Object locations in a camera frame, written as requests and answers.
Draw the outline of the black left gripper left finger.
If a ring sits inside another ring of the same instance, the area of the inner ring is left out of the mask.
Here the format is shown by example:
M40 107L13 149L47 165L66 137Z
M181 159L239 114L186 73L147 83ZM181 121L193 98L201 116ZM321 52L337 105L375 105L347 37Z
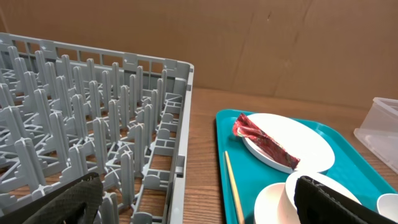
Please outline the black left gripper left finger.
M103 184L96 172L34 200L1 218L1 224L92 224L103 202Z

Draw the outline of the red snack wrapper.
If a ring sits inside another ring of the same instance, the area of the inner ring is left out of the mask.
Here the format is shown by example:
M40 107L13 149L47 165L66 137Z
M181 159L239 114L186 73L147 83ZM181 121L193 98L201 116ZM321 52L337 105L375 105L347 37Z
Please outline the red snack wrapper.
M294 170L299 158L290 155L276 140L255 125L245 114L241 113L233 125L233 134L250 139L262 152L274 161Z

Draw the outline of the grey-white bowl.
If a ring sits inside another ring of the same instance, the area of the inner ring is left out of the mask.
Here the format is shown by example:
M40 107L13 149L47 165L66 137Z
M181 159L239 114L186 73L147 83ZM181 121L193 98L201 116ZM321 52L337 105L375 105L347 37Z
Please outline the grey-white bowl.
M394 221L398 222L398 194L383 194L377 199L377 212Z

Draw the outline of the white cup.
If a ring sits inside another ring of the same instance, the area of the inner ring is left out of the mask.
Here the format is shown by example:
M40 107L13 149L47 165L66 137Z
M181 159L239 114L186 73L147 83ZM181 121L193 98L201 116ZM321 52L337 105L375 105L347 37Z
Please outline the white cup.
M297 214L297 208L294 204L294 195L297 180L299 179L299 177L304 175L311 177L317 182L320 182L321 184L324 184L327 187L343 194L344 196L350 198L358 204L361 204L361 202L347 188L342 186L337 181L331 179L330 177L316 172L296 171L288 176L285 182L284 190L280 197L277 209L278 219L280 223L300 224L299 216Z

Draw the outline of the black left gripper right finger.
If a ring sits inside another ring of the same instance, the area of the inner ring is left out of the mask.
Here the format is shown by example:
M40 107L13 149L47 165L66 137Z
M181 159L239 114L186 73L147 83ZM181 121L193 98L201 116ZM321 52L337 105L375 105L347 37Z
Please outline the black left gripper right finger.
M306 175L296 181L294 204L301 224L395 224Z

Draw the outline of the large white plate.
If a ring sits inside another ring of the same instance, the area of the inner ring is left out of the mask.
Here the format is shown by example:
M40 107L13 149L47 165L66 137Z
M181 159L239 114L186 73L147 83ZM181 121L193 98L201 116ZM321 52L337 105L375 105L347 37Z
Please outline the large white plate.
M247 149L269 167L287 174L300 170L326 173L335 163L335 153L331 146L306 125L294 119L270 113L254 113L248 118L276 140L290 155L300 159L297 167L292 169L273 160L249 138L243 138Z

